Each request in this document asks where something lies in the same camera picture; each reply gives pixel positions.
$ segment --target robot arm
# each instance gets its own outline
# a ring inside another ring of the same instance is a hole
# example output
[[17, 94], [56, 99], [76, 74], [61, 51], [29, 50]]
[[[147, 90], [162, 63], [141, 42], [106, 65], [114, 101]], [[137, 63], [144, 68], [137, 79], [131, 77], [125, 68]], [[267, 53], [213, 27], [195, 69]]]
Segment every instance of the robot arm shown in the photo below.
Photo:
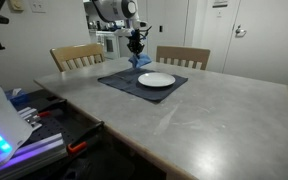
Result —
[[125, 21], [126, 29], [116, 30], [115, 35], [126, 36], [129, 39], [127, 45], [129, 50], [138, 56], [145, 46], [141, 40], [145, 39], [150, 28], [140, 30], [147, 27], [147, 23], [139, 19], [137, 0], [92, 0], [92, 2], [104, 22]]

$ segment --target white plate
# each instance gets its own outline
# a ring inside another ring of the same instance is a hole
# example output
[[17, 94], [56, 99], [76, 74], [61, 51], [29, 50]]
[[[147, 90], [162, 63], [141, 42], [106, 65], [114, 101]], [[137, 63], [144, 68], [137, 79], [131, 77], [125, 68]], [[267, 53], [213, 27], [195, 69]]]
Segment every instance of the white plate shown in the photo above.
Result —
[[174, 84], [175, 78], [165, 73], [146, 73], [138, 78], [138, 81], [150, 87], [164, 87]]

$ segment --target gray tabletop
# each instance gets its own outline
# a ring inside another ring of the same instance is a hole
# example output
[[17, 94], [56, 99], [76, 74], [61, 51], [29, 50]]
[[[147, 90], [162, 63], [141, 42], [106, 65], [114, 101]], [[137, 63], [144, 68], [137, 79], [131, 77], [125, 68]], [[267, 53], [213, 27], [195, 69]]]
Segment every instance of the gray tabletop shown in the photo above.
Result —
[[97, 81], [126, 58], [35, 80], [91, 117], [199, 179], [288, 179], [288, 87], [174, 65], [189, 78], [159, 104]]

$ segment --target dark placemat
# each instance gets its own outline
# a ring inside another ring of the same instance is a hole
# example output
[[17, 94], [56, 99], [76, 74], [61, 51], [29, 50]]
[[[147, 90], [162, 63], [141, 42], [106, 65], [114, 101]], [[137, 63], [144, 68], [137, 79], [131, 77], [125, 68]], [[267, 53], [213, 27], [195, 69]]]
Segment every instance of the dark placemat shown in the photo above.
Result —
[[99, 78], [98, 81], [143, 99], [160, 102], [188, 80], [188, 78], [173, 75], [175, 83], [166, 87], [148, 87], [138, 82], [138, 77], [150, 72], [154, 71], [131, 68], [110, 76]]

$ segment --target chair backrest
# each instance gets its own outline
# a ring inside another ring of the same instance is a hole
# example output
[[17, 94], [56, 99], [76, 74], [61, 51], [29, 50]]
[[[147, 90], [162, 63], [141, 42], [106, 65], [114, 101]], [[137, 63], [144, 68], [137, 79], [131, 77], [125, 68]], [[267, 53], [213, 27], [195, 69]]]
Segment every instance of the chair backrest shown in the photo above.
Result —
[[71, 70], [105, 61], [100, 44], [61, 47], [51, 49], [50, 52], [61, 72], [66, 71], [65, 66]]
[[161, 62], [164, 59], [165, 64], [174, 65], [177, 60], [177, 65], [189, 67], [190, 61], [193, 62], [192, 68], [196, 69], [197, 63], [202, 63], [201, 70], [205, 70], [207, 61], [210, 56], [210, 50], [197, 49], [189, 47], [175, 47], [175, 46], [157, 46], [156, 61]]

